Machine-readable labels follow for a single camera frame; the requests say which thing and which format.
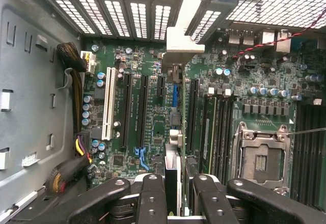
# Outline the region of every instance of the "white pci slot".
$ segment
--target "white pci slot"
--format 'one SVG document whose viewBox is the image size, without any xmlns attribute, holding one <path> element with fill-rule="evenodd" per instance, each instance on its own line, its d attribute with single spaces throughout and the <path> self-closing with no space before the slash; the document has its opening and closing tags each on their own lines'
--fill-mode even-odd
<svg viewBox="0 0 326 224">
<path fill-rule="evenodd" d="M 116 68 L 108 67 L 106 70 L 102 140 L 111 140 L 112 138 L 114 102 L 116 91 L 116 73 Z"/>
</svg>

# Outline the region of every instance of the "screw hole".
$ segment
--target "screw hole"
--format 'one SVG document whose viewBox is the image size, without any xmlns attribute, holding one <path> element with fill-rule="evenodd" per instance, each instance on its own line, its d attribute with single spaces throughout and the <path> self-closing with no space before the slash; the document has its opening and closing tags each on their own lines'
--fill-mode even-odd
<svg viewBox="0 0 326 224">
<path fill-rule="evenodd" d="M 223 210 L 218 210 L 218 215 L 220 215 L 220 216 L 224 215 L 224 211 Z"/>
</svg>

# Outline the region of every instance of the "yellow wire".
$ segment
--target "yellow wire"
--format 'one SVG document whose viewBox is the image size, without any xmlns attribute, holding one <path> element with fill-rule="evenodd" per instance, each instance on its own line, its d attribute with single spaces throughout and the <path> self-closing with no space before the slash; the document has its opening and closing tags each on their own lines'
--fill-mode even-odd
<svg viewBox="0 0 326 224">
<path fill-rule="evenodd" d="M 79 144 L 78 144 L 78 139 L 76 139 L 76 149 L 78 151 L 78 153 L 83 156 L 84 155 L 84 152 L 81 150 L 81 148 L 79 147 Z"/>
</svg>

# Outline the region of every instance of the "blue pcie slot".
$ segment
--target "blue pcie slot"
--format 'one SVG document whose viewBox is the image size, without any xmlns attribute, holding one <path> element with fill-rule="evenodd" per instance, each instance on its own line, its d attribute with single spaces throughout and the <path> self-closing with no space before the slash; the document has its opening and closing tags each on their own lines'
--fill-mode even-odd
<svg viewBox="0 0 326 224">
<path fill-rule="evenodd" d="M 173 85 L 172 107 L 178 106 L 178 85 Z"/>
</svg>

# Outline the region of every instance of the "green circuit board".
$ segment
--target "green circuit board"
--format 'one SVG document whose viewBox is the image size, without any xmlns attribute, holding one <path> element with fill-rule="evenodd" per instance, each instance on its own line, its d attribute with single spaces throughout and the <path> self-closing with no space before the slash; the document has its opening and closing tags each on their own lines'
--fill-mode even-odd
<svg viewBox="0 0 326 224">
<path fill-rule="evenodd" d="M 99 50 L 96 52 L 96 72 L 94 77 L 87 76 L 85 79 L 84 95 L 94 96 L 96 89 L 98 72 L 106 73 L 107 67 L 119 68 L 119 64 L 115 61 L 115 55 L 118 53 L 122 57 L 123 68 L 125 73 L 130 73 L 133 76 L 132 83 L 132 99 L 131 99 L 131 114 L 129 127 L 129 141 L 126 149 L 121 149 L 121 138 L 119 130 L 115 132 L 114 138 L 106 143 L 105 158 L 99 159 L 97 155 L 93 155 L 93 162 L 98 166 L 99 170 L 96 177 L 92 180 L 94 186 L 102 183 L 110 177 L 125 177 L 133 180 L 138 174 L 151 172 L 151 159 L 156 154 L 164 152 L 164 144 L 169 142 L 170 112 L 174 97 L 174 85 L 166 83 L 164 97 L 156 95 L 157 79 L 161 74 L 161 54 L 165 52 L 163 44 L 132 42 L 132 41 L 114 41 L 114 40 L 94 40 L 90 41 L 86 49 L 91 50 L 91 46 L 97 44 Z M 126 48 L 131 48 L 132 53 L 127 54 Z M 227 51 L 227 55 L 221 56 L 222 50 Z M 198 54 L 186 65 L 184 69 L 185 75 L 185 112 L 188 116 L 189 94 L 191 90 L 191 80 L 199 81 L 199 94 L 195 104 L 195 122 L 193 126 L 194 139 L 191 149 L 187 149 L 187 155 L 201 156 L 203 149 L 203 131 L 213 130 L 213 128 L 203 127 L 203 112 L 204 101 L 208 94 L 208 90 L 214 87 L 215 92 L 218 89 L 225 91 L 229 89 L 232 94 L 236 91 L 236 96 L 232 99 L 232 114 L 230 115 L 231 134 L 236 132 L 236 129 L 241 121 L 245 122 L 250 129 L 276 131 L 281 125 L 286 125 L 289 131 L 295 130 L 296 124 L 296 102 L 291 99 L 291 92 L 296 90 L 298 94 L 302 94 L 305 90 L 315 91 L 321 90 L 323 85 L 317 83 L 308 83 L 305 80 L 307 75 L 319 74 L 320 69 L 317 67 L 323 65 L 323 60 L 320 60 L 319 55 L 300 55 L 298 52 L 291 53 L 288 56 L 288 61 L 277 63 L 278 58 L 262 58 L 262 52 L 251 53 L 255 58 L 250 61 L 246 69 L 240 70 L 239 60 L 230 61 L 237 54 L 239 47 L 219 47 L 215 45 L 207 45 L 205 53 Z M 262 64 L 269 64 L 275 67 L 275 71 L 267 73 L 266 68 Z M 308 68 L 303 68 L 302 64 L 307 64 Z M 230 75 L 214 76 L 216 68 L 223 70 L 229 69 Z M 140 97 L 141 76 L 149 77 L 148 83 L 148 100 L 146 112 L 145 128 L 138 128 L 139 108 L 138 102 Z M 272 89 L 278 91 L 285 90 L 286 96 L 280 98 L 278 96 L 257 96 L 249 95 L 248 89 L 255 87 Z M 178 85 L 178 105 L 177 111 L 182 115 L 182 84 Z M 115 95 L 114 121 L 121 121 L 123 111 L 123 81 L 117 82 Z M 211 112 L 212 118 L 209 119 L 211 125 L 214 122 L 214 110 L 217 101 L 215 98 L 210 100 L 208 110 Z M 244 106 L 273 106 L 275 108 L 287 108 L 288 113 L 268 115 L 266 113 L 245 113 Z M 94 106 L 91 115 L 91 124 L 85 127 L 85 130 L 91 131 L 93 127 L 101 127 L 103 123 L 103 101 L 94 101 Z M 144 147 L 146 147 L 145 164 L 148 170 L 141 166 L 140 160 L 135 155 L 137 148 L 138 131 L 145 131 Z M 230 149 L 232 149 L 232 140 L 228 139 Z M 209 151 L 210 144 L 204 145 L 205 152 Z M 290 163 L 288 171 L 291 172 L 293 145 L 290 151 Z M 203 164 L 202 172 L 210 173 L 209 160 Z"/>
</svg>

